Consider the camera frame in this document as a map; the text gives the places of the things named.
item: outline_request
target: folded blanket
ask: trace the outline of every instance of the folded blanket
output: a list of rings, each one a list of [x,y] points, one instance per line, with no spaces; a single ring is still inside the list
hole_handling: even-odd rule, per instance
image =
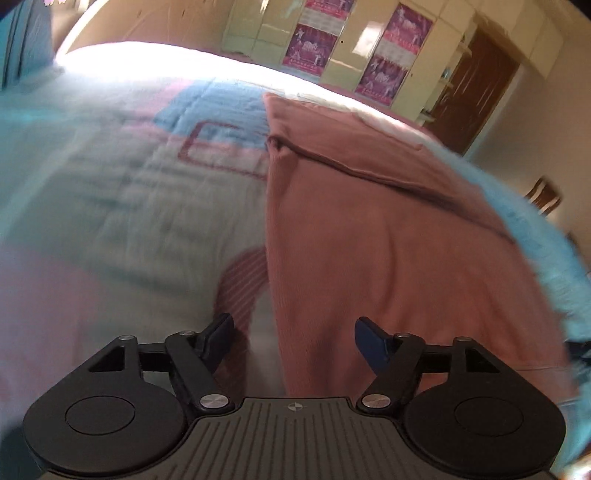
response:
[[[352,113],[265,95],[267,254],[290,395],[358,397],[353,325],[471,336],[555,402],[576,396],[558,321],[479,189]]]

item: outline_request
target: metal screw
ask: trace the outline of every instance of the metal screw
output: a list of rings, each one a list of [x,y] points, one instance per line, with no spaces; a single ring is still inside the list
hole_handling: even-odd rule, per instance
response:
[[[390,399],[386,395],[373,393],[371,395],[364,396],[363,400],[361,400],[361,403],[367,408],[386,408],[388,405],[390,405]]]
[[[230,403],[230,399],[225,395],[213,393],[211,395],[205,395],[201,397],[199,403],[203,408],[211,408],[213,410],[216,408],[225,407]]]

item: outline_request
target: ceiling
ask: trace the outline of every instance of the ceiling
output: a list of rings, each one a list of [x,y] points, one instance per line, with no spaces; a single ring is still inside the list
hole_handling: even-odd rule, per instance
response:
[[[568,0],[538,0],[565,39],[583,41],[591,46],[591,20]]]

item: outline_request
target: textured grip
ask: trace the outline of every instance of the textured grip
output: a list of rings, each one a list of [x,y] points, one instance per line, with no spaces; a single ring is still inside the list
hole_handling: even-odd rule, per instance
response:
[[[550,474],[534,475],[550,480]],[[47,474],[43,480],[57,479]],[[129,480],[451,480],[415,455],[394,424],[345,398],[267,400],[199,420],[169,457]]]

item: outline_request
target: chair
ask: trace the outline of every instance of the chair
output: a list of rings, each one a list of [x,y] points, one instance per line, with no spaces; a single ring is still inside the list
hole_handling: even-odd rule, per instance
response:
[[[562,202],[562,195],[546,177],[540,177],[525,198],[538,207],[542,215],[548,215]]]

